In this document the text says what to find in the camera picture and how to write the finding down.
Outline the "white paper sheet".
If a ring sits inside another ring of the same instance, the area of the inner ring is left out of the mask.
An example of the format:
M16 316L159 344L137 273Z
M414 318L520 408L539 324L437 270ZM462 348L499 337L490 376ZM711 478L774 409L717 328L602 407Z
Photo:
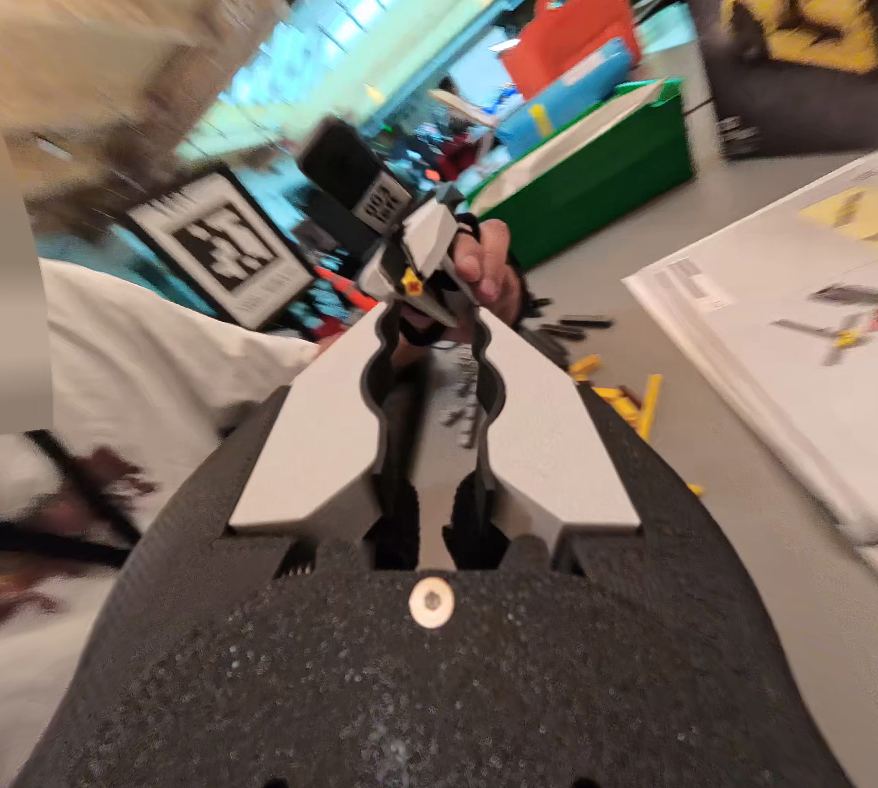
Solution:
M609 100L585 112L565 129L518 160L511 161L484 182L469 199L468 212L475 216L488 213L600 136L609 133L643 106L657 103L668 80L662 78L619 86Z

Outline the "white instruction booklet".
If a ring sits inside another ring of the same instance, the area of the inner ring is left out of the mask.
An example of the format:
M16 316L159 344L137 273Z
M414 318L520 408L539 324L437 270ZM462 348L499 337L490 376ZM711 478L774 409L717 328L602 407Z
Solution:
M877 569L877 155L623 280Z

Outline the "black toy car set box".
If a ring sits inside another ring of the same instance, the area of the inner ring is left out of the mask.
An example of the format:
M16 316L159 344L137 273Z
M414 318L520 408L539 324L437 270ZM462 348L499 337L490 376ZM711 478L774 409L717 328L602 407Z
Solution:
M877 0L686 0L731 159L876 149Z

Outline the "orange traffic cone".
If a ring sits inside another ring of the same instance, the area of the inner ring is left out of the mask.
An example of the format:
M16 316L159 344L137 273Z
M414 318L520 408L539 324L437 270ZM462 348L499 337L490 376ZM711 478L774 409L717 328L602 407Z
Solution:
M364 293L356 282L340 276L335 271L318 266L314 267L314 272L318 277L328 282L332 289L357 311L369 312L379 304L379 301Z

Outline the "orange carry case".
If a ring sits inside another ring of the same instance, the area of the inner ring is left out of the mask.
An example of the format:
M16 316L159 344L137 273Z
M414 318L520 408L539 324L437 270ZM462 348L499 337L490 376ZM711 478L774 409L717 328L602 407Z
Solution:
M518 92L531 100L616 38L636 67L642 51L629 0L537 0L517 44L499 59Z

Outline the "black framed marker sign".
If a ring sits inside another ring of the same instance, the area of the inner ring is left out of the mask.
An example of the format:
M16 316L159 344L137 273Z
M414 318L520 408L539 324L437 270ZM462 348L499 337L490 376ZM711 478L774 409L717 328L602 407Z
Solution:
M226 322L279 322L317 274L225 165L202 169L123 216L138 237Z

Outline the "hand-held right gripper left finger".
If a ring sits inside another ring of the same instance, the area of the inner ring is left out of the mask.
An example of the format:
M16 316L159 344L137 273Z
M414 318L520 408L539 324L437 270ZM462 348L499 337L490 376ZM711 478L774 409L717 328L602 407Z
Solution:
M289 387L228 520L294 543L365 543L380 570L413 570L422 363L398 372L401 305L381 302Z

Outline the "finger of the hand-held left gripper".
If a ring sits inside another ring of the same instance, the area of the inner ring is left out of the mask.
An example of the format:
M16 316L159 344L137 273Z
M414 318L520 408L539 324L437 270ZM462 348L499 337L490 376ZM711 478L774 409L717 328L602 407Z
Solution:
M412 272L425 282L443 266L457 222L448 206L431 197L401 223L401 247Z
M447 256L443 266L424 282L423 295L408 298L401 287L401 277L409 267L401 245L380 245L361 270L357 286L379 302L403 304L419 323L429 321L444 328L454 328L458 325L457 317L445 301L447 289L438 283L439 277L453 282L450 265L450 257Z

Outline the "pile of toy brick pieces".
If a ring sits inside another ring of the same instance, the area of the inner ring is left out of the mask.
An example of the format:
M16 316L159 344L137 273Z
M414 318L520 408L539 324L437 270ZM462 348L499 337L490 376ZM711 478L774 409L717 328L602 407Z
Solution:
M602 314L566 314L556 321L545 320L546 310L553 304L551 298L530 298L524 312L524 321L539 321L530 329L530 336L536 338L536 346L548 355L555 365L566 371L575 383L587 385L609 405L625 423L636 431L637 415L642 397L628 387L595 386L592 376L602 367L601 356L597 353L570 359L568 344L579 344L587 339L588 333L606 330L615 324L614 319Z

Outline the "person's left hand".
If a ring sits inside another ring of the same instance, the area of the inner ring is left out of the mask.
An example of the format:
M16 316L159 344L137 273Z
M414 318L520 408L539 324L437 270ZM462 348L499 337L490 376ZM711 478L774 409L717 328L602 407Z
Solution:
M530 292L511 252L509 227L499 219L480 222L470 213L457 216L455 221L455 272L482 306L516 330L529 305Z

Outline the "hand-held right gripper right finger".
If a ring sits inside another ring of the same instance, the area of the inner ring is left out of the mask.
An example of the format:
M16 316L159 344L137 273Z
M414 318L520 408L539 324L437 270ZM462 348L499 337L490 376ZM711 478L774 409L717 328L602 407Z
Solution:
M521 537L557 563L579 536L634 536L642 520L574 381L486 308L475 316L476 468L444 543L458 570L493 570Z

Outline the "green plastic bin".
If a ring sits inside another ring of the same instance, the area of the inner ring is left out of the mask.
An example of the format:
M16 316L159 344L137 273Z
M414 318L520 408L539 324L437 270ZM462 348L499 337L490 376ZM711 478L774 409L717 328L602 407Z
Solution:
M659 101L534 180L488 213L511 232L524 269L559 255L646 203L691 180L695 166L683 81L670 78Z

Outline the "blue roll bag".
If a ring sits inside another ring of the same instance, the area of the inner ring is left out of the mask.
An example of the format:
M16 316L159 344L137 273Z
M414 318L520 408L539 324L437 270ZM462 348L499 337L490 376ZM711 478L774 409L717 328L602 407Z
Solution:
M511 160L521 159L607 100L624 82L631 65L631 51L623 39L609 39L512 111L499 123L496 139Z

